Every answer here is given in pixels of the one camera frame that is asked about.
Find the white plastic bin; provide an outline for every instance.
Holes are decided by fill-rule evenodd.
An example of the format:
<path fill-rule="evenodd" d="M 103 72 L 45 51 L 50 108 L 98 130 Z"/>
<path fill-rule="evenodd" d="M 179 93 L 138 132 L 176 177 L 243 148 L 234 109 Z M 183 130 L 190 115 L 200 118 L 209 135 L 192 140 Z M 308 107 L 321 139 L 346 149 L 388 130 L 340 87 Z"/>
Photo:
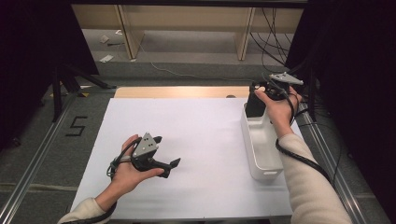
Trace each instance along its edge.
<path fill-rule="evenodd" d="M 276 149 L 276 133 L 266 111 L 259 118 L 247 118 L 243 106 L 241 126 L 250 173 L 257 180 L 275 179 L 283 171 Z"/>

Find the white table surface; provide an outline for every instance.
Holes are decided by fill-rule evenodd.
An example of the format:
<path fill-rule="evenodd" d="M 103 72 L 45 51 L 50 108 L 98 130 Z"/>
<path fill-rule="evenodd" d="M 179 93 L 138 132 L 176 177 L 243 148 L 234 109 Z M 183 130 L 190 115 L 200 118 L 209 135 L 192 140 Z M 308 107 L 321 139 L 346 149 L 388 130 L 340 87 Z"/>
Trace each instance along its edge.
<path fill-rule="evenodd" d="M 241 115 L 246 98 L 111 99 L 72 209 L 110 182 L 106 169 L 131 135 L 162 136 L 154 156 L 181 158 L 168 178 L 141 183 L 112 219 L 232 219 L 291 215 L 283 173 L 259 182 L 248 168 Z M 293 130 L 299 134 L 296 125 Z"/>

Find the hand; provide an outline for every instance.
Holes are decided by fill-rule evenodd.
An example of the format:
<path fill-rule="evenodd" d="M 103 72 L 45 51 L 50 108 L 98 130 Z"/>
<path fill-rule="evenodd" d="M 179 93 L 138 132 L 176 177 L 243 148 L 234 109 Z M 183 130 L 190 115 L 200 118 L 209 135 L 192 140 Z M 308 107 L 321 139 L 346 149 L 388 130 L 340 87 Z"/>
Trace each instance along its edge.
<path fill-rule="evenodd" d="M 291 109 L 288 101 L 273 101 L 263 91 L 255 90 L 254 92 L 265 103 L 267 115 L 274 124 L 277 137 L 281 138 L 285 134 L 293 133 L 290 127 Z M 294 106 L 294 111 L 297 111 L 297 104 L 303 97 L 293 87 L 290 87 L 290 93 L 289 98 Z"/>
<path fill-rule="evenodd" d="M 122 145 L 121 150 L 125 149 L 137 137 L 137 134 L 135 134 L 128 138 Z M 131 156 L 132 149 L 132 147 L 128 148 L 124 156 Z M 95 200 L 104 211 L 107 211 L 122 195 L 134 190 L 140 182 L 162 173 L 163 169 L 161 168 L 140 172 L 130 162 L 122 162 L 117 168 L 111 183 Z"/>

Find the white sleeve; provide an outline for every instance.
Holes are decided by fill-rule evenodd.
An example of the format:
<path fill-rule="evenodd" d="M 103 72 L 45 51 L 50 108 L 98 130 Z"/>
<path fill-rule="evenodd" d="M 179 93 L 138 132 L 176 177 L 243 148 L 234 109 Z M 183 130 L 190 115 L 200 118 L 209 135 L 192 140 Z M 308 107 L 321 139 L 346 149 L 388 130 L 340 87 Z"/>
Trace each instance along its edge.
<path fill-rule="evenodd" d="M 87 198 L 81 203 L 79 203 L 78 206 L 72 212 L 62 217 L 58 221 L 58 224 L 69 221 L 82 220 L 91 217 L 99 217 L 104 213 L 105 211 L 102 210 L 102 208 L 98 205 L 98 203 L 94 198 Z M 110 217 L 98 223 L 107 223 L 109 220 Z"/>
<path fill-rule="evenodd" d="M 298 135 L 286 134 L 279 144 L 288 151 L 315 161 Z M 317 170 L 280 153 L 293 210 L 291 223 L 352 223 L 329 181 Z"/>

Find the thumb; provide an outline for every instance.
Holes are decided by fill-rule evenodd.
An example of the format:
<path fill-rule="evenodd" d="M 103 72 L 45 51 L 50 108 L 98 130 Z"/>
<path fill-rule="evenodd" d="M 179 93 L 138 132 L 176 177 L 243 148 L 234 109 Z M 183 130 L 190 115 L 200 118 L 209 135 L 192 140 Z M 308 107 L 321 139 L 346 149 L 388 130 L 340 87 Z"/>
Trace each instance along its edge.
<path fill-rule="evenodd" d="M 263 91 L 255 90 L 254 93 L 256 94 L 259 99 L 261 99 L 266 105 L 271 103 L 272 100 L 267 96 L 267 94 Z"/>
<path fill-rule="evenodd" d="M 140 177 L 142 178 L 142 180 L 145 180 L 145 179 L 149 179 L 154 176 L 160 175 L 163 172 L 164 172 L 164 169 L 154 168 L 154 169 L 147 170 L 145 172 L 140 172 Z"/>

